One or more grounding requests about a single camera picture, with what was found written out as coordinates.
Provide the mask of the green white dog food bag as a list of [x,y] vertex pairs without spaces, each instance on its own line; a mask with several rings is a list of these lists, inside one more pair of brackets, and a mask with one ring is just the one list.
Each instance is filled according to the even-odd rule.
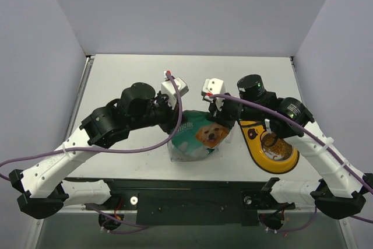
[[167,144],[172,162],[195,162],[217,152],[231,129],[219,124],[211,113],[185,110],[177,133]]

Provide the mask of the clear plastic scoop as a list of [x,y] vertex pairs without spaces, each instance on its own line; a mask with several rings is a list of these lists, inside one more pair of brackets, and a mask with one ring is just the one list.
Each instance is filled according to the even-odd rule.
[[235,131],[235,127],[233,127],[229,134],[227,135],[227,137],[225,138],[225,142],[226,143],[231,143],[232,139],[233,139],[233,136],[234,136],[234,131]]

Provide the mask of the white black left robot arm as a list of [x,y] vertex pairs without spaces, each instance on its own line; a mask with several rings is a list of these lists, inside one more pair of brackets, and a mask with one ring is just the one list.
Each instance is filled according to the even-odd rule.
[[94,155],[111,153],[111,147],[131,131],[158,125],[174,136],[181,119],[181,93],[175,81],[163,82],[159,92],[146,83],[134,83],[120,98],[93,110],[56,150],[42,155],[42,161],[9,173],[12,187],[21,193],[20,211],[45,219],[71,205],[114,209],[120,195],[107,180],[69,181],[68,176]]

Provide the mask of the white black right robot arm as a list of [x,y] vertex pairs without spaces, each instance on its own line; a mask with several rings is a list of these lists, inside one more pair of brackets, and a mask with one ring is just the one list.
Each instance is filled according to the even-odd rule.
[[258,74],[237,82],[239,96],[225,91],[224,82],[206,79],[201,95],[210,102],[209,111],[221,124],[250,121],[261,125],[274,141],[283,140],[295,148],[317,171],[318,181],[286,181],[271,178],[253,204],[280,209],[284,204],[315,206],[333,219],[354,217],[365,205],[364,195],[372,192],[372,174],[355,168],[334,147],[333,139],[321,131],[312,113],[293,97],[281,98],[268,92]]

